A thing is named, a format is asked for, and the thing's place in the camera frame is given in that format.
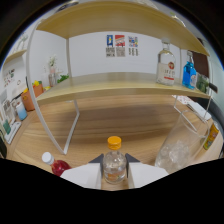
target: bottle cap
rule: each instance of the bottle cap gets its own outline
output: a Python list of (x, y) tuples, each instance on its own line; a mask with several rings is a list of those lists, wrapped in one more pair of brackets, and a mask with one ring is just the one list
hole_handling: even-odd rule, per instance
[(189, 55), (189, 56), (193, 56), (193, 54), (192, 54), (192, 52), (191, 51), (187, 51), (187, 55)]
[(49, 153), (49, 152), (45, 152), (43, 155), (42, 155), (42, 160), (48, 164), (48, 165), (51, 165), (53, 162), (54, 162), (54, 157)]
[(121, 147), (121, 138), (118, 136), (111, 136), (107, 139), (108, 148), (118, 150)]
[(169, 44), (170, 43), (170, 39), (167, 38), (167, 37), (163, 37), (162, 38), (162, 43)]
[(23, 91), (23, 93), (27, 93), (28, 92), (28, 88), (26, 88), (24, 91)]

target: wooden shelf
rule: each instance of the wooden shelf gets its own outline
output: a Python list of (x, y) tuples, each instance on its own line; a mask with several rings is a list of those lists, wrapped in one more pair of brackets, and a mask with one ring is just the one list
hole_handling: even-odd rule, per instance
[(94, 1), (71, 6), (43, 20), (37, 30), (65, 39), (94, 32), (123, 31), (144, 34), (209, 56), (200, 41), (166, 14), (146, 5), (123, 1)]
[(6, 63), (12, 61), (12, 60), (15, 59), (15, 58), (18, 58), (18, 57), (22, 56), (25, 52), (26, 52), (26, 50), (21, 50), (21, 51), (17, 51), (17, 52), (14, 53), (14, 54), (9, 55), (9, 56), (6, 58), (4, 64), (6, 64)]
[(69, 78), (37, 97), (40, 105), (116, 95), (185, 95), (209, 98), (199, 90), (188, 89), (181, 84), (166, 86), (155, 82), (155, 75), (136, 72), (90, 74)]

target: glass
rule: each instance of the glass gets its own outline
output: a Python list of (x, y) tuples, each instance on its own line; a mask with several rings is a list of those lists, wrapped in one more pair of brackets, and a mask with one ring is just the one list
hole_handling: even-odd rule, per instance
[(208, 122), (198, 113), (183, 111), (157, 154), (155, 166), (169, 174), (189, 165), (209, 134)]

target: jar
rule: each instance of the jar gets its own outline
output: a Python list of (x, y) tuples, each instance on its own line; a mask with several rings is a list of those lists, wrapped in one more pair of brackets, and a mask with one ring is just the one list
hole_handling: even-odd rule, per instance
[(121, 138), (111, 136), (107, 139), (108, 148), (111, 150), (103, 158), (103, 171), (105, 180), (110, 184), (117, 184), (124, 180), (127, 160), (119, 151)]

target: water bottle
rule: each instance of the water bottle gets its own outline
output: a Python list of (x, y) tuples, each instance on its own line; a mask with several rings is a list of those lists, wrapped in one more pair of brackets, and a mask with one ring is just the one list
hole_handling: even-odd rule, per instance
[(188, 57), (187, 64), (184, 66), (184, 71), (183, 71), (182, 85), (189, 89), (195, 89), (197, 76), (196, 76), (196, 70), (194, 68), (192, 52), (188, 51), (187, 57)]
[(124, 180), (127, 160), (119, 151), (121, 147), (120, 137), (111, 136), (107, 142), (111, 151), (103, 158), (104, 177), (108, 183), (117, 184)]
[(54, 157), (49, 152), (45, 152), (42, 155), (42, 160), (46, 164), (50, 165), (52, 172), (59, 177), (65, 170), (71, 169), (68, 163), (66, 163), (63, 160), (55, 160)]
[(170, 40), (162, 38), (163, 50), (158, 54), (156, 82), (172, 86), (175, 78), (176, 59), (170, 52)]

